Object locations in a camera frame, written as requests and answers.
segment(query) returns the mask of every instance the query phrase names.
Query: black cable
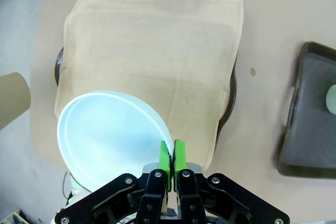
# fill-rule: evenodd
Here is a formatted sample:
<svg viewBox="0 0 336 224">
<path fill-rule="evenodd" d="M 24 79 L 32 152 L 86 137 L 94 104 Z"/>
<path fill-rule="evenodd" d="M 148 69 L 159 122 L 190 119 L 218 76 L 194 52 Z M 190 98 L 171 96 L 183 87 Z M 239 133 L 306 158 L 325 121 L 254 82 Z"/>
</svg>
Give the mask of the black cable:
<svg viewBox="0 0 336 224">
<path fill-rule="evenodd" d="M 62 185 L 62 193 L 63 193 L 63 196 L 68 200 L 68 197 L 64 193 L 64 183 L 65 183 L 65 178 L 67 177 L 67 173 L 68 172 L 65 172 L 65 174 L 64 174 L 63 185 Z"/>
<path fill-rule="evenodd" d="M 79 186 L 81 186 L 82 188 L 84 188 L 86 191 L 90 191 L 88 188 L 82 186 L 82 185 L 81 185 L 81 184 L 80 184 L 80 183 L 73 177 L 72 173 L 70 173 L 70 176 L 74 179 L 74 181 L 75 181 Z"/>
</svg>

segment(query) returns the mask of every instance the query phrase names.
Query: table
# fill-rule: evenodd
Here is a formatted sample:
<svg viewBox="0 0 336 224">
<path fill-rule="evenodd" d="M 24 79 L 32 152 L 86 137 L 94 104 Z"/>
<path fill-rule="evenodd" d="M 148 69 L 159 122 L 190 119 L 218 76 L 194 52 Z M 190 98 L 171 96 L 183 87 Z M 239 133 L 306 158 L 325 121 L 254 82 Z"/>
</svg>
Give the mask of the table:
<svg viewBox="0 0 336 224">
<path fill-rule="evenodd" d="M 64 21 L 75 2 L 44 1 L 30 85 L 33 146 L 64 169 L 56 140 L 54 66 Z M 205 173 L 227 175 L 286 212 L 292 222 L 336 219 L 335 180 L 285 177 L 276 170 L 298 51 L 310 40 L 336 47 L 336 0 L 244 0 L 244 7 L 236 104 Z"/>
</svg>

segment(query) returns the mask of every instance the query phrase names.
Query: gray floor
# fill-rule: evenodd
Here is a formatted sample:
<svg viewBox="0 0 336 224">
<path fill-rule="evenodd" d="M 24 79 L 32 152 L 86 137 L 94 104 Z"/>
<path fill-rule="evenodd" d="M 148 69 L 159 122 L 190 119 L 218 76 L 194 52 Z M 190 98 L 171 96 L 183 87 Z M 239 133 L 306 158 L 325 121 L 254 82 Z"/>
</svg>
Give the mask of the gray floor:
<svg viewBox="0 0 336 224">
<path fill-rule="evenodd" d="M 29 83 L 42 1 L 0 0 L 0 76 L 17 71 Z M 34 153 L 28 113 L 0 131 L 0 219 L 22 209 L 49 223 L 65 204 L 64 171 Z M 65 191 L 70 192 L 68 178 Z"/>
</svg>

